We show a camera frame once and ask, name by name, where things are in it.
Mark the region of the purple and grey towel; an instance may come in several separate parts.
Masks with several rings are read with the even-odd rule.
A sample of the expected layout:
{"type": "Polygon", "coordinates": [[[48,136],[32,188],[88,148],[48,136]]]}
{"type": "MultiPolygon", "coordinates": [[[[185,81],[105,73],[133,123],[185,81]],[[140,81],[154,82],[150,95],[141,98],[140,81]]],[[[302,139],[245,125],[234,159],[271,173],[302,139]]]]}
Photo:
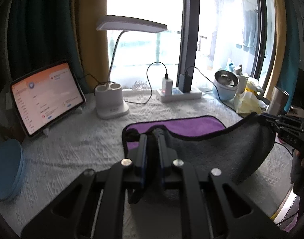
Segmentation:
{"type": "Polygon", "coordinates": [[[122,131],[125,153],[137,147],[141,134],[160,131],[169,148],[197,170],[219,168],[241,184],[260,167],[275,144],[276,135],[251,113],[230,127],[214,116],[137,122],[122,131]]]}

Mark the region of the blue round lid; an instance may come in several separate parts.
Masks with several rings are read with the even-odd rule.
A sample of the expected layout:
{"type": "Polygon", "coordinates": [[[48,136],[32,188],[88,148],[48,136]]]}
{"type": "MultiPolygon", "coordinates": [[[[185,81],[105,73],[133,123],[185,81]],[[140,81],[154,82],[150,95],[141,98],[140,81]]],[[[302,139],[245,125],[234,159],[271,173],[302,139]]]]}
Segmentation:
{"type": "Polygon", "coordinates": [[[19,192],[24,177],[24,154],[15,139],[0,144],[0,201],[11,201],[19,192]]]}

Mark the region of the white power strip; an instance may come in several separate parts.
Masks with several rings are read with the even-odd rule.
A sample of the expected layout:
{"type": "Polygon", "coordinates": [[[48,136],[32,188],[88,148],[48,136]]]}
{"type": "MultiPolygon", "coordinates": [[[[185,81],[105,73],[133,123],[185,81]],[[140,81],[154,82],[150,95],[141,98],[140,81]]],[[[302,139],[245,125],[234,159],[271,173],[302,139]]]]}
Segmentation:
{"type": "Polygon", "coordinates": [[[202,92],[198,88],[192,88],[190,92],[183,93],[179,88],[174,87],[171,95],[166,96],[162,93],[161,89],[158,89],[156,90],[156,96],[162,103],[168,103],[172,101],[200,99],[202,92]]]}

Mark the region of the dark window frame post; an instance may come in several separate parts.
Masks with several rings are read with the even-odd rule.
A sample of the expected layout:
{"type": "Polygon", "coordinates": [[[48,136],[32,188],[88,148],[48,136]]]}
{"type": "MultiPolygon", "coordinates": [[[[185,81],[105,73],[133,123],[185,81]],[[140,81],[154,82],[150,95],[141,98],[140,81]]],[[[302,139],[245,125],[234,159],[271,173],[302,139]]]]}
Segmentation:
{"type": "Polygon", "coordinates": [[[183,0],[181,47],[179,54],[177,86],[179,75],[187,73],[193,77],[196,59],[200,0],[183,0]]]}

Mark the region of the white textured tablecloth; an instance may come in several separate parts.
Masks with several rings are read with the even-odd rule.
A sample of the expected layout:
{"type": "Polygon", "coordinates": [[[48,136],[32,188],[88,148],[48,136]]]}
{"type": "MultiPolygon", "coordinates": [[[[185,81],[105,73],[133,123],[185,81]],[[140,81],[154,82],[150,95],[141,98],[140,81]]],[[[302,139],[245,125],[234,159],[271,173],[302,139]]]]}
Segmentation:
{"type": "MultiPolygon", "coordinates": [[[[94,95],[86,94],[82,114],[69,114],[50,127],[49,137],[22,143],[25,177],[17,196],[0,201],[0,213],[19,236],[23,227],[82,171],[108,169],[123,157],[122,130],[136,122],[215,116],[225,127],[241,120],[234,111],[205,93],[201,99],[161,103],[153,96],[145,105],[131,105],[126,116],[102,120],[94,95]]],[[[240,186],[268,216],[280,207],[292,188],[291,155],[275,144],[259,169],[240,186]]],[[[181,238],[179,208],[148,204],[126,205],[123,238],[181,238]]]]}

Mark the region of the black charger adapter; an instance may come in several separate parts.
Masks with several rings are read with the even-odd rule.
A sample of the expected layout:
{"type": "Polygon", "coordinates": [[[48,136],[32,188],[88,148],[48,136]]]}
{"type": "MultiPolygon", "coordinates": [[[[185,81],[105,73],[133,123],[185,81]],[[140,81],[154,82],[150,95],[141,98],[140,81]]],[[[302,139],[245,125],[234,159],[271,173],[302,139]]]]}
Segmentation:
{"type": "Polygon", "coordinates": [[[187,73],[179,75],[178,88],[183,93],[189,93],[191,91],[192,76],[187,73]]]}

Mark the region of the light blue steel bowl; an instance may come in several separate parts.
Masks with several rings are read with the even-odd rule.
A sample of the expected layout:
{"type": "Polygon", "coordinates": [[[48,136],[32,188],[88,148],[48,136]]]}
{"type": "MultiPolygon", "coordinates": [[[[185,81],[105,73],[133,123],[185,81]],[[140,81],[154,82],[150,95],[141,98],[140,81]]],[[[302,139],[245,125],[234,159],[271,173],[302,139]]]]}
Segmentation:
{"type": "Polygon", "coordinates": [[[215,73],[213,94],[221,101],[233,100],[238,89],[238,78],[235,74],[226,70],[215,73]]]}

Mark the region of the steel thermos bottle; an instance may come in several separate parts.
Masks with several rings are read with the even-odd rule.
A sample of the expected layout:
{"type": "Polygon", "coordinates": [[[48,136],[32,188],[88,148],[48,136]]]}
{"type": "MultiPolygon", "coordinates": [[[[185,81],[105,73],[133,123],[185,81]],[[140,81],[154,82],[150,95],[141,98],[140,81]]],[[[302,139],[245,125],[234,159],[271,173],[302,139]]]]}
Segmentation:
{"type": "Polygon", "coordinates": [[[279,115],[284,109],[288,98],[288,92],[277,86],[274,86],[271,94],[271,100],[269,102],[269,105],[267,106],[267,114],[275,116],[279,115]]]}

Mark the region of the tablet with lit screen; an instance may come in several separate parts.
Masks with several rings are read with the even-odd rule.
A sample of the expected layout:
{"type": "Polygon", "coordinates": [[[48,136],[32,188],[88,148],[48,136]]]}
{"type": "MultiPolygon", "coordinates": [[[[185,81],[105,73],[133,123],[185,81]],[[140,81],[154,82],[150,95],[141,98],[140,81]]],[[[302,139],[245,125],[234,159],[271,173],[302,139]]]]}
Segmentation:
{"type": "Polygon", "coordinates": [[[68,62],[51,64],[10,84],[25,134],[32,138],[85,103],[85,96],[68,62]]]}

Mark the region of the white tablet stand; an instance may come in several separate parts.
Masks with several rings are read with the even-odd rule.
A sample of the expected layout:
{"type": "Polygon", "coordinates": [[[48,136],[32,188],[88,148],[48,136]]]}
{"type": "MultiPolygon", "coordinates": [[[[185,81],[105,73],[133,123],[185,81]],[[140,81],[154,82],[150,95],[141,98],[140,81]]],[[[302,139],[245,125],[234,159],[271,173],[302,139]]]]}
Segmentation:
{"type": "MultiPolygon", "coordinates": [[[[82,114],[82,113],[83,113],[82,107],[77,107],[77,108],[73,111],[73,113],[75,113],[75,114],[82,114]]],[[[46,128],[43,130],[43,133],[44,133],[44,135],[45,135],[46,137],[48,137],[49,134],[50,134],[50,127],[46,127],[46,128]]]]}

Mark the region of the yellow tissue pack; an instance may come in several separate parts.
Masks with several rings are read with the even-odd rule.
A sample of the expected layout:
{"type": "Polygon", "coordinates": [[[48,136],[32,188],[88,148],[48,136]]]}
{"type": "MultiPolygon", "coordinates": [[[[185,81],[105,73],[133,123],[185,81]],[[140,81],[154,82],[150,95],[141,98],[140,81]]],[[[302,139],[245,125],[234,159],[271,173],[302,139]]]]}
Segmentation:
{"type": "Polygon", "coordinates": [[[256,112],[262,113],[259,106],[258,99],[252,92],[245,91],[243,93],[237,93],[233,100],[234,108],[238,114],[249,114],[256,112]]]}

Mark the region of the white charger adapter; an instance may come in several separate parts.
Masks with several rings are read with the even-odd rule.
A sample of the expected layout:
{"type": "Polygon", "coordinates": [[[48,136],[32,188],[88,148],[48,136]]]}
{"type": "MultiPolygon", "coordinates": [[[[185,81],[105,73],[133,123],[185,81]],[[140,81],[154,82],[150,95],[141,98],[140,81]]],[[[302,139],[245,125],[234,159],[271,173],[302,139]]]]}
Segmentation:
{"type": "Polygon", "coordinates": [[[173,86],[173,81],[169,78],[169,75],[166,73],[162,81],[162,93],[164,94],[164,96],[170,96],[172,94],[172,86],[173,86]]]}

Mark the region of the yellow curtain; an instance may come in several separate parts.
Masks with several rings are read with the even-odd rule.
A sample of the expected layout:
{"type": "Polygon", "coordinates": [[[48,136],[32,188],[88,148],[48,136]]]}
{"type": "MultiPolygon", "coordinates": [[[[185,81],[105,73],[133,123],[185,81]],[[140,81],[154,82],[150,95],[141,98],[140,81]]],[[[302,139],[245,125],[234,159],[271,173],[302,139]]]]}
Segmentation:
{"type": "Polygon", "coordinates": [[[107,15],[108,0],[75,0],[77,43],[84,80],[93,92],[96,85],[108,79],[109,56],[107,32],[98,31],[97,23],[107,15]]]}

